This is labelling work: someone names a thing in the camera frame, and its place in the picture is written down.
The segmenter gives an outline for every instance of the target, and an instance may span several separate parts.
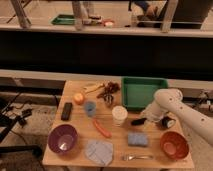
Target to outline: white cup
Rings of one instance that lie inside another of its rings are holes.
[[[113,122],[116,126],[121,126],[127,118],[128,112],[123,106],[115,106],[112,109]]]

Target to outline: green box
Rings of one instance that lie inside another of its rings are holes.
[[[75,17],[69,14],[59,14],[51,23],[53,25],[74,25]]]
[[[164,88],[168,83],[163,78],[122,77],[122,105],[127,110],[142,110],[154,100],[154,93]]]

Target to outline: black remote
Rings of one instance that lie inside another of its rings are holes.
[[[63,112],[61,114],[61,120],[62,121],[67,121],[70,118],[71,115],[71,110],[72,110],[72,103],[71,102],[66,102],[64,104]]]

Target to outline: light blue towel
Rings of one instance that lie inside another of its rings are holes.
[[[86,145],[85,155],[93,162],[107,166],[112,161],[113,144],[106,141],[89,140]]]

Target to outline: sponge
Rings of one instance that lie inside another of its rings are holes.
[[[128,133],[128,145],[129,146],[148,146],[148,138],[145,133],[129,132]]]

